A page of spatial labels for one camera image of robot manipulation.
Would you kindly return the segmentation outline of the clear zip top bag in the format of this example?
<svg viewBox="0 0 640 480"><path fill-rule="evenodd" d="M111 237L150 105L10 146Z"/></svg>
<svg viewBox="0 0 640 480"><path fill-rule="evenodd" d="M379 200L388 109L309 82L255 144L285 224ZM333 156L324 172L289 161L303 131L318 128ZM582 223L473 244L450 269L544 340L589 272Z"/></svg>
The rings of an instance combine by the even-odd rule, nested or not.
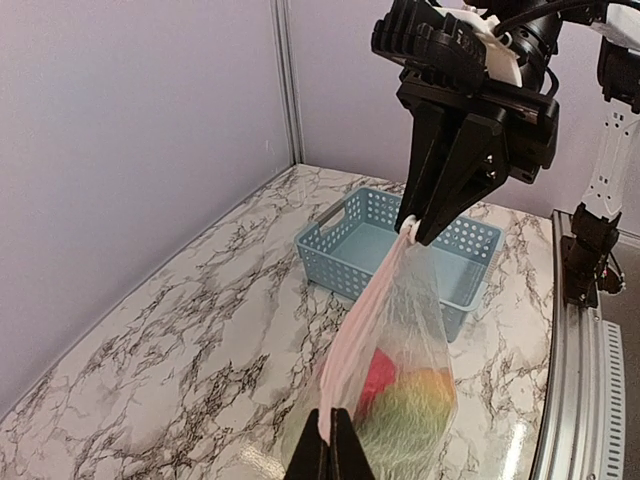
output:
<svg viewBox="0 0 640 480"><path fill-rule="evenodd" d="M457 408L431 250L408 217L284 426L287 479L426 479Z"/></svg>

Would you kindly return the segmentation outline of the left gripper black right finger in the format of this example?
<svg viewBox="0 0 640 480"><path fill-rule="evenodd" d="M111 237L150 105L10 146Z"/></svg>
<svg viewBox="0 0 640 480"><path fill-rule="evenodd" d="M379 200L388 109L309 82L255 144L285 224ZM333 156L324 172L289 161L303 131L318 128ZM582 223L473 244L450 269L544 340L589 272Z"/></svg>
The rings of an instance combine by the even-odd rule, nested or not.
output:
<svg viewBox="0 0 640 480"><path fill-rule="evenodd" d="M330 419L329 479L374 480L348 412L332 409Z"/></svg>

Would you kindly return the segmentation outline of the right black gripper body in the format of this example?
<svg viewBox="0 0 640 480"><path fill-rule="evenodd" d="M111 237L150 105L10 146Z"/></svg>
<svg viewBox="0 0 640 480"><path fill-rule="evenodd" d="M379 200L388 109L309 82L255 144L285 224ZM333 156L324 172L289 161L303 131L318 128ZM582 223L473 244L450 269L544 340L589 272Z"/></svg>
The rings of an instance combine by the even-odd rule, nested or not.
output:
<svg viewBox="0 0 640 480"><path fill-rule="evenodd" d="M417 77L401 81L397 98L413 117L427 114L430 108L444 113L438 133L414 133L413 146L435 143L448 154L462 121L475 114L503 125L508 154L508 174L524 183L532 183L538 172L548 169L555 157L559 104L551 96L503 82L486 80L480 90L465 95L450 88L429 85Z"/></svg>

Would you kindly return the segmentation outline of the red toy apple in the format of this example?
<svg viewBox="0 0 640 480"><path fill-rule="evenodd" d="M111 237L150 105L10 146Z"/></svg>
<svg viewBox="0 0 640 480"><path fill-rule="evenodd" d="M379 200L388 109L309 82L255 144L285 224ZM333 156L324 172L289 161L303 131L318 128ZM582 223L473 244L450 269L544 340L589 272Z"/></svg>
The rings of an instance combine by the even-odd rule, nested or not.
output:
<svg viewBox="0 0 640 480"><path fill-rule="evenodd" d="M395 363L382 350L376 349L357 404L356 415L366 416L376 397L392 385L395 380Z"/></svg>

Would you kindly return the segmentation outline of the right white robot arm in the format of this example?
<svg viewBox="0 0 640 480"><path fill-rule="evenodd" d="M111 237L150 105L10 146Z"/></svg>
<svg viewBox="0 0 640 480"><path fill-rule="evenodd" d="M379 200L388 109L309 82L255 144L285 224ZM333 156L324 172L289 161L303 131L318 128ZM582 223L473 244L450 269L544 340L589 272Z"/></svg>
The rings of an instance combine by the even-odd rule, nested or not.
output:
<svg viewBox="0 0 640 480"><path fill-rule="evenodd" d="M635 1L396 1L372 51L401 66L411 113L408 178L398 220L428 245L507 179L532 183L555 156L559 82L549 63L566 23L601 37L597 79L609 105L597 162L561 241L567 302L595 307L622 289L610 273L625 176L639 157L639 5Z"/></svg>

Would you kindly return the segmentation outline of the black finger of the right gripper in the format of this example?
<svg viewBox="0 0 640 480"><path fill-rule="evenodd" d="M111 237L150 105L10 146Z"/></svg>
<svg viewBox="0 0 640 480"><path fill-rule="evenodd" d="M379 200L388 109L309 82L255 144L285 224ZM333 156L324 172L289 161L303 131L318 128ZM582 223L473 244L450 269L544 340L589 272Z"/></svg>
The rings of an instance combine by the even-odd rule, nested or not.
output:
<svg viewBox="0 0 640 480"><path fill-rule="evenodd" d="M442 126L445 111L425 102L411 110L413 131L408 177L398 210L395 228L401 230L411 215L421 220L437 184L441 160Z"/></svg>
<svg viewBox="0 0 640 480"><path fill-rule="evenodd" d="M469 113L461 122L420 221L417 241L428 245L508 177L505 112Z"/></svg>

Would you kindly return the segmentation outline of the grey plastic basket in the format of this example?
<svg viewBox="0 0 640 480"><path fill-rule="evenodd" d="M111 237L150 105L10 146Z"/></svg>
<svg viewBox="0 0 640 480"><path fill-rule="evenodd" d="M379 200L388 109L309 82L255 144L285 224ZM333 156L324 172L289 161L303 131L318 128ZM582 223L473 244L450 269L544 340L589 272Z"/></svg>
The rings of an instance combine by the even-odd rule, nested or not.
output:
<svg viewBox="0 0 640 480"><path fill-rule="evenodd" d="M360 187L323 212L295 239L308 280L356 300L395 241L400 203L398 195ZM461 215L432 243L448 342L478 308L503 242L502 229Z"/></svg>

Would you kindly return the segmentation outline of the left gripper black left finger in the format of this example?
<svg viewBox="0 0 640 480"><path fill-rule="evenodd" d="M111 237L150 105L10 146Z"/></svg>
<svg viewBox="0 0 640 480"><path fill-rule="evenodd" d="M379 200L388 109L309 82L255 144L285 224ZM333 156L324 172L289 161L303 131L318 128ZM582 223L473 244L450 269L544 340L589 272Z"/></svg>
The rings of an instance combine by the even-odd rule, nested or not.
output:
<svg viewBox="0 0 640 480"><path fill-rule="evenodd" d="M318 433L318 410L307 417L285 480L327 480L330 478L329 447Z"/></svg>

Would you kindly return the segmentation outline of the green orange toy cucumber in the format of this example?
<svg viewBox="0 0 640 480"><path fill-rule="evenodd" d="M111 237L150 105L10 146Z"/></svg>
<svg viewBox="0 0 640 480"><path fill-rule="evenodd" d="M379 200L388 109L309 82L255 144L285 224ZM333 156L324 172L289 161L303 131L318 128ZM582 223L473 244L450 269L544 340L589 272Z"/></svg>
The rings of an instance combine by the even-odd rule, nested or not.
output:
<svg viewBox="0 0 640 480"><path fill-rule="evenodd" d="M372 470L386 478L430 470L455 408L449 370L425 368L401 374L357 414L356 433Z"/></svg>

